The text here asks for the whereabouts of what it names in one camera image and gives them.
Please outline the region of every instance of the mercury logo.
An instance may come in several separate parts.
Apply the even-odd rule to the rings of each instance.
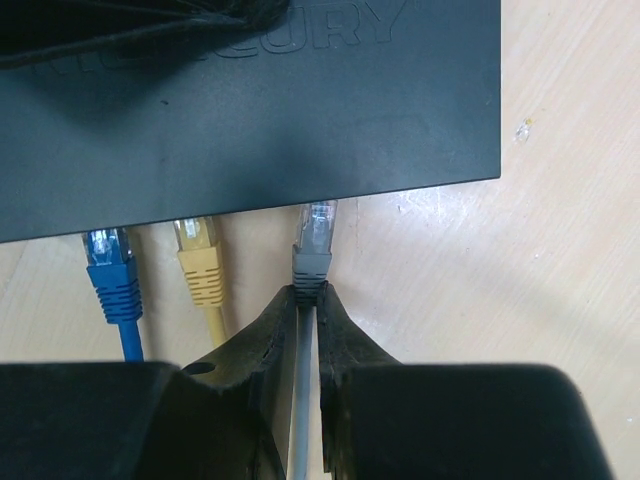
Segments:
[[[341,45],[360,45],[361,29],[369,29],[375,43],[391,41],[391,28],[407,0],[384,2],[374,7],[372,0],[363,3],[330,3],[290,8],[287,21],[260,38],[239,42],[218,49],[220,57],[242,58],[260,51],[284,54],[305,47],[316,49]]]
[[[365,0],[294,6],[285,18],[261,35],[244,34],[244,39],[238,35],[227,36],[222,46],[219,37],[212,37],[217,41],[215,48],[207,49],[206,45],[192,48],[188,38],[172,40],[170,44],[158,39],[142,49],[80,54],[38,64],[32,66],[32,70],[37,75],[64,76],[74,72],[135,70],[176,61],[198,62],[212,55],[234,59],[386,43],[391,41],[392,27],[406,3],[407,0]]]

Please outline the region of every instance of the desk surface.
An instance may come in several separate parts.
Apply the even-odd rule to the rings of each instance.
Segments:
[[[577,383],[618,477],[640,459],[640,4],[503,0],[500,180],[344,201],[331,280],[406,362],[543,362]],[[528,139],[516,131],[523,123]],[[290,277],[297,210],[225,216],[237,331]],[[149,357],[209,349],[172,227],[137,230]],[[0,246],[0,359],[119,359],[77,236]],[[319,416],[309,478],[321,478]]]

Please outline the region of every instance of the light wood surface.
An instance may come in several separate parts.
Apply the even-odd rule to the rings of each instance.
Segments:
[[[637,480],[640,2],[503,0],[502,52],[502,179],[341,202],[330,277],[402,361],[560,367],[617,476]],[[290,280],[296,221],[296,208],[222,218],[231,332]],[[172,227],[135,232],[146,354],[186,364],[210,344]],[[78,236],[0,246],[1,361],[120,359],[85,266]]]

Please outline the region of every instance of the black plastic part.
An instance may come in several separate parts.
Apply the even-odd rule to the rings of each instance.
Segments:
[[[336,480],[613,478],[577,390],[550,367],[357,368],[340,395]]]
[[[326,282],[318,295],[317,315],[324,470],[333,472],[342,462],[337,449],[345,411],[340,394],[345,374],[358,366],[399,365],[400,362],[353,323],[335,288]]]
[[[0,241],[496,178],[500,0],[297,0],[0,73]]]
[[[159,363],[1,366],[0,477],[284,479],[295,325],[285,288],[194,378]]]

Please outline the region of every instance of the cable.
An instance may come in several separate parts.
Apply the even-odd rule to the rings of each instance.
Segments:
[[[222,251],[212,217],[174,222],[178,238],[178,260],[191,291],[193,303],[205,311],[214,347],[227,341],[222,304],[224,269]]]
[[[311,341],[320,287],[331,265],[331,243],[337,201],[301,207],[298,237],[293,245],[293,286],[298,307],[298,338],[294,372],[293,428],[290,441],[291,478],[306,478],[311,405]]]
[[[141,362],[144,357],[137,322],[142,317],[142,297],[127,234],[122,228],[93,230],[83,234],[82,240],[89,262],[87,273],[107,323],[118,325],[124,359]]]

